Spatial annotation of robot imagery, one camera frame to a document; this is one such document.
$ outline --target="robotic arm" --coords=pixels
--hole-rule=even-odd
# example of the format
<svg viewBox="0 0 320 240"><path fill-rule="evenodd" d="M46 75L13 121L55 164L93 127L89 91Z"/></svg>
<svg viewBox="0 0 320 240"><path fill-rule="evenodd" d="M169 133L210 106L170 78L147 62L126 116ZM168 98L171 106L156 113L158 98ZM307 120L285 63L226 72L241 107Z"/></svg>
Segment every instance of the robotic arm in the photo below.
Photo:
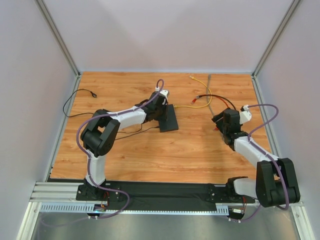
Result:
<svg viewBox="0 0 320 240"><path fill-rule="evenodd" d="M149 100L155 96L156 91L151 94ZM135 124L144 124L152 120L159 121L161 132L177 130L162 129L162 126L165 125L163 123L168 122L168 110L174 111L173 106L168 105L168 96L168 90L161 90L158 96L147 105L138 108L143 105L143 103L146 103L148 99L136 104L132 108L121 111L127 112L124 114L117 115L117 112L110 112L105 109L99 109L94 113L93 116L116 114L115 116L100 117L91 120L80 136L80 139L83 141L83 147L90 155L90 175L96 184L102 186L106 182L106 154L114 145L119 130ZM80 201L103 200L105 198L104 194L105 192L103 190L94 186L87 173L84 179L84 185L80 185L78 188L76 199Z"/></svg>
<svg viewBox="0 0 320 240"><path fill-rule="evenodd" d="M245 176L229 178L226 183L231 195L246 195L258 199L263 207L278 206L286 203L285 191L282 183L275 180L278 172L271 161L273 158L279 166L285 182L289 203L300 200L295 167L289 158L279 158L259 146L248 133L241 130L241 126L251 119L248 106L241 111L230 108L214 116L212 121L222 133L224 142L235 152L243 155L252 165L256 166L256 180Z"/></svg>

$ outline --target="gray floor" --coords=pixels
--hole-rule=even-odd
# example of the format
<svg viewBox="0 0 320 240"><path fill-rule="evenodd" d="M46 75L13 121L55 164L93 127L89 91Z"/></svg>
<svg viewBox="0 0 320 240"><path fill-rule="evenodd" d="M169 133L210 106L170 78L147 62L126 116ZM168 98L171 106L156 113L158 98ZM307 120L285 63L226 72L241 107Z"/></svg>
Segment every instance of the gray floor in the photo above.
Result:
<svg viewBox="0 0 320 240"><path fill-rule="evenodd" d="M255 210L247 207L246 215ZM63 224L83 218L83 213L43 213L47 224ZM33 240L282 240L299 239L291 211L262 208L245 223L221 216L120 214L109 219L84 220L64 227L39 222Z"/></svg>

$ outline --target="floor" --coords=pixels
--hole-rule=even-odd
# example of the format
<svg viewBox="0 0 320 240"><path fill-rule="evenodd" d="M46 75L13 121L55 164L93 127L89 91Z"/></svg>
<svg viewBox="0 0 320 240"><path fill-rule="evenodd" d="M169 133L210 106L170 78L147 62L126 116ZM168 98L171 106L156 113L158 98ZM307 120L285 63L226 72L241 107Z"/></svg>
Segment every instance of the floor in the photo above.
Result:
<svg viewBox="0 0 320 240"><path fill-rule="evenodd" d="M141 73L141 72L84 72L70 115L97 109L121 111L148 99L158 79L165 81L169 90L169 103L174 105L203 106L205 97L190 102L206 88L189 78L190 73ZM207 83L207 74L192 74ZM240 108L256 104L257 99L251 76L246 74L212 74L210 89L213 94L228 98ZM226 107L217 98L212 99L215 114ZM152 128L146 132L117 140L107 154L105 175L108 180L180 182L180 183L226 183L228 178L248 176L255 178L256 169L244 157L233 152L215 131L212 114L208 107L177 107L175 113L178 131L159 132ZM258 107L251 109L252 120L242 129L249 132L262 124ZM83 179L87 172L87 156L78 149L76 131L90 114L68 119L59 151L51 172L51 178ZM143 124L142 130L158 125L157 121ZM130 133L140 125L123 129ZM128 136L118 133L117 138ZM254 140L269 150L266 132L262 128L253 134Z"/></svg>

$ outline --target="black plug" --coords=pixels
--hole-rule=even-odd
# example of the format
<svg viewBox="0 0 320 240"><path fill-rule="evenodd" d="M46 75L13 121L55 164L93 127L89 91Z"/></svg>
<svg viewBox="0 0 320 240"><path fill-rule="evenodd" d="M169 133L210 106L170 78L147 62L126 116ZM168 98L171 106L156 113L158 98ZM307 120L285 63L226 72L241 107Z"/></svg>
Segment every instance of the black plug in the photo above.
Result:
<svg viewBox="0 0 320 240"><path fill-rule="evenodd" d="M94 92L90 91L92 97L96 98L97 97L97 94L95 94Z"/></svg>

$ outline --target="gray wall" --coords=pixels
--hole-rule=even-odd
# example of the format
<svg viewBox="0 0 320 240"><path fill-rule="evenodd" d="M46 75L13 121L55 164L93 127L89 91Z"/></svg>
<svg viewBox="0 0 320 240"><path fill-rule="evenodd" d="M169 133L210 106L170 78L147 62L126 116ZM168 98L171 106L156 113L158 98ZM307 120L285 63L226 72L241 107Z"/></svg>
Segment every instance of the gray wall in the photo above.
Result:
<svg viewBox="0 0 320 240"><path fill-rule="evenodd" d="M0 33L0 239L13 240L75 76L33 0L1 0Z"/></svg>
<svg viewBox="0 0 320 240"><path fill-rule="evenodd" d="M294 161L302 200L317 239L320 239L319 13L319 0L302 1L258 76L264 102L279 107L272 128L281 155Z"/></svg>
<svg viewBox="0 0 320 240"><path fill-rule="evenodd" d="M81 71L252 72L292 0L45 0Z"/></svg>

